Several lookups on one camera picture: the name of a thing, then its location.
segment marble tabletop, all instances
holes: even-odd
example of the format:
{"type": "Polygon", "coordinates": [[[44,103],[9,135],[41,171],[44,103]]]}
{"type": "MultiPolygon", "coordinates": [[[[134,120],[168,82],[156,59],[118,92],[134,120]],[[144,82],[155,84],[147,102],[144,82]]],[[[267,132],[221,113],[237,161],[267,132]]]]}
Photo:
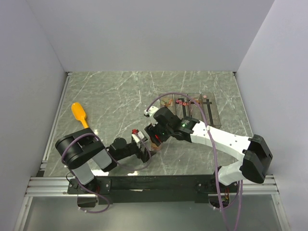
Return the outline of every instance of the marble tabletop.
{"type": "MultiPolygon", "coordinates": [[[[63,177],[68,173],[54,147],[62,136],[83,129],[76,121],[71,105],[79,102],[87,113],[92,130],[109,146],[116,137],[130,142],[131,130],[144,131],[150,123],[143,116],[149,103],[166,92],[211,92],[215,94],[221,130],[241,136],[252,136],[233,72],[208,71],[152,71],[152,72],[73,72],[69,76],[66,92],[51,141],[45,177],[63,177]]],[[[225,166],[235,159],[218,151],[218,164],[225,166]]],[[[143,163],[136,156],[120,161],[130,167],[140,168],[143,163]]],[[[89,161],[95,175],[191,175],[212,174],[214,158],[212,148],[177,141],[170,138],[161,151],[153,156],[149,167],[142,171],[128,171],[116,167],[102,172],[89,161]]]]}

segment robotic arm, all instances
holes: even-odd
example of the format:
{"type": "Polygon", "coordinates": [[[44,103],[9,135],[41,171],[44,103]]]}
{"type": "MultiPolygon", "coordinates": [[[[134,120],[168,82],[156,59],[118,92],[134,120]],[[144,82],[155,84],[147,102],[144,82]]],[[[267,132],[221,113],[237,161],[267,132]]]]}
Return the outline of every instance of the robotic arm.
{"type": "Polygon", "coordinates": [[[243,179],[255,183],[264,182],[273,156],[261,136],[237,136],[211,126],[206,127],[204,122],[192,117],[179,119],[167,107],[158,109],[152,106],[149,111],[144,111],[144,115],[151,121],[145,131],[157,146],[172,136],[179,141],[212,147],[208,134],[211,130],[216,148],[238,160],[219,168],[218,180],[223,185],[228,186],[243,179]]]}

